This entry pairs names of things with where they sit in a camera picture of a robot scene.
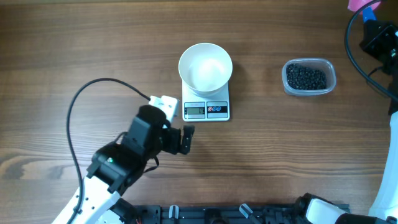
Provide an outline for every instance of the metal clamp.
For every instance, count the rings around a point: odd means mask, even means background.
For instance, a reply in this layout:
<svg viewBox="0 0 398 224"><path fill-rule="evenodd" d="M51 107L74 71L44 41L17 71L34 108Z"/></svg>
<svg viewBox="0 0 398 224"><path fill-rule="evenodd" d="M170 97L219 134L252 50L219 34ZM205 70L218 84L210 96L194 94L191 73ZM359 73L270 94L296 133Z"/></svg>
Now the metal clamp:
<svg viewBox="0 0 398 224"><path fill-rule="evenodd" d="M180 208L178 205L172 205L170 206L169 210L169 218L171 219L178 219L178 214L179 214Z"/></svg>
<svg viewBox="0 0 398 224"><path fill-rule="evenodd" d="M245 203L239 206L239 211L242 213L242 215L245 218L249 219L253 224L261 224L261 222L253 215L253 211L250 209L250 207Z"/></svg>

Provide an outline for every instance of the pink object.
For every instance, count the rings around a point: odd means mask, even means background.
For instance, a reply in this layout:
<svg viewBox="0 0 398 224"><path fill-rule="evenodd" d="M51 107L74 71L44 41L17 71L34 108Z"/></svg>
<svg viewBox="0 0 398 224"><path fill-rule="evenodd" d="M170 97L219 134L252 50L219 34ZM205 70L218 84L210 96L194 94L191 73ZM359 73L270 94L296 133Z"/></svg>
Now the pink object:
<svg viewBox="0 0 398 224"><path fill-rule="evenodd" d="M366 3L369 3L371 1L372 0L349 0L348 9L353 12L356 12L360 7L364 6ZM379 5L380 3L378 2L373 4L371 7L373 10L375 10L375 8L377 8Z"/></svg>

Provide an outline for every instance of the digital display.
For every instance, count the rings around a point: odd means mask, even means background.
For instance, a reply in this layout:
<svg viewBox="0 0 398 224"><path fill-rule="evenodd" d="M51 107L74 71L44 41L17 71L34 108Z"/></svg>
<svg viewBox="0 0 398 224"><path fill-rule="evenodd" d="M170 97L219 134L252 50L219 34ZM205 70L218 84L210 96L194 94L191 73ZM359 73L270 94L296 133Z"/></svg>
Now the digital display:
<svg viewBox="0 0 398 224"><path fill-rule="evenodd" d="M187 108L187 114L203 114L203 108Z"/></svg>

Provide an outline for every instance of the plastic container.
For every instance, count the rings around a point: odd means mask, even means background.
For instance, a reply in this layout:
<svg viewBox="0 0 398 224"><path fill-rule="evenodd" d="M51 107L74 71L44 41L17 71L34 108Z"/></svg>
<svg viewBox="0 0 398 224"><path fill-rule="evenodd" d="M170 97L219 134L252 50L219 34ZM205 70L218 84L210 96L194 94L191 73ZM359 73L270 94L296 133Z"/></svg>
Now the plastic container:
<svg viewBox="0 0 398 224"><path fill-rule="evenodd" d="M326 88L323 90L296 90L287 83L286 67L292 63L319 69L325 72L326 75ZM336 86L336 73L334 66L322 58L299 58L288 61L282 69L282 81L284 83L285 92L294 96L315 96L331 92Z"/></svg>

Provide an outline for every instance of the wooden table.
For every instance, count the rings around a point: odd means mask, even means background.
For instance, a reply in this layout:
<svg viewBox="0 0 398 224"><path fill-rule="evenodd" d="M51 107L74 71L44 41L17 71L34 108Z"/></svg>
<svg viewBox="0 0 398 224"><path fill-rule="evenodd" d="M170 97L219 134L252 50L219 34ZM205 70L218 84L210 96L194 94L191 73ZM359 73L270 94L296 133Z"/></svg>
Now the wooden table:
<svg viewBox="0 0 398 224"><path fill-rule="evenodd" d="M310 192L367 214L389 148L389 100L347 59L346 7L335 0L0 7L1 222L49 223L76 190L65 117L79 87L113 77L148 95L181 99L178 59L199 42L218 44L233 59L231 120L195 124L191 153L161 153L160 167L124 198L134 205L239 205L292 203ZM397 7L385 3L378 17L392 19ZM353 52L370 71L377 62L359 50L360 23ZM284 93L282 67L302 57L335 66L332 93ZM115 83L82 93L72 139L83 175L93 153L127 130L146 103Z"/></svg>

